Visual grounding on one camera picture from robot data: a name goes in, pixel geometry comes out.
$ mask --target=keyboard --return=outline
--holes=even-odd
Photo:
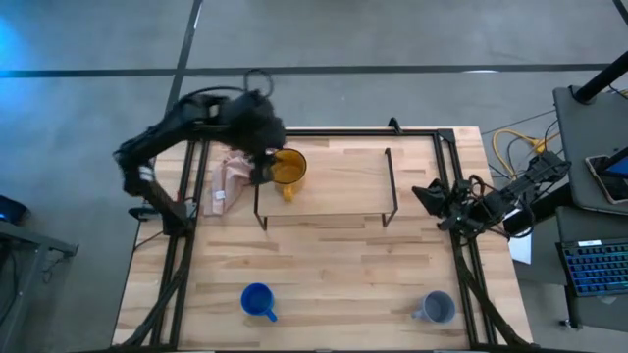
[[[556,243],[578,297],[628,294],[628,239]]]

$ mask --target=yellow mug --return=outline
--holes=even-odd
[[[271,167],[275,188],[284,195],[286,202],[303,188],[307,162],[301,152],[286,148],[275,152],[277,162]]]

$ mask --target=pink cloth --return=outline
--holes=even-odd
[[[250,184],[253,166],[241,151],[230,151],[212,171],[212,187],[205,195],[205,216],[223,215],[235,203],[245,186]]]

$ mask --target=wooden table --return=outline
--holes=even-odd
[[[455,127],[454,131],[465,177],[476,174],[491,180],[480,131],[476,127]],[[413,185],[427,186],[437,177],[432,140],[298,137],[291,138],[289,145],[304,153],[356,156],[381,155],[390,147],[399,205],[394,220],[384,228],[381,216],[275,217],[269,218],[264,231],[253,216],[253,189],[246,189],[222,218],[199,220],[180,349],[467,347],[449,235],[437,230],[437,219],[427,215],[410,190]],[[212,144],[207,187],[209,171],[226,151],[225,146]],[[157,176],[171,195],[177,193],[183,155],[184,144],[180,144],[157,159]],[[345,167],[347,177],[364,173],[350,164]],[[453,179],[451,170],[448,174]],[[190,192],[195,172],[191,175]],[[351,203],[342,193],[330,192],[329,197],[339,205]],[[137,241],[160,229],[160,222],[142,224]],[[114,343],[124,341],[155,303],[167,243],[166,236],[158,237],[133,255]],[[506,240],[486,233],[478,243],[491,299],[518,334],[532,341]],[[258,281],[275,292],[279,320],[274,324],[246,316],[240,308],[242,290]],[[457,305],[453,321],[439,326],[412,320],[410,313],[419,299],[436,289],[453,297]],[[473,301],[484,341],[479,305]]]

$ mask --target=gray floor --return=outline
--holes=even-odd
[[[192,2],[0,0],[0,71],[175,68]],[[628,26],[610,0],[205,0],[188,66],[595,64],[627,44]],[[554,87],[594,74],[277,76],[273,100],[288,126],[381,126],[395,116],[406,126],[490,131],[551,110]],[[240,80],[187,77],[182,93]],[[42,285],[22,351],[110,342],[137,227],[126,210],[139,202],[122,191],[111,153],[160,119],[172,82],[0,78],[0,193],[31,208],[28,227],[80,244]],[[513,128],[541,137],[554,119]],[[491,137],[487,155],[498,166]],[[501,151],[510,139],[499,140]],[[516,144],[515,164],[527,153]],[[561,289],[520,284],[542,346],[615,352],[628,344],[624,333],[560,330]]]

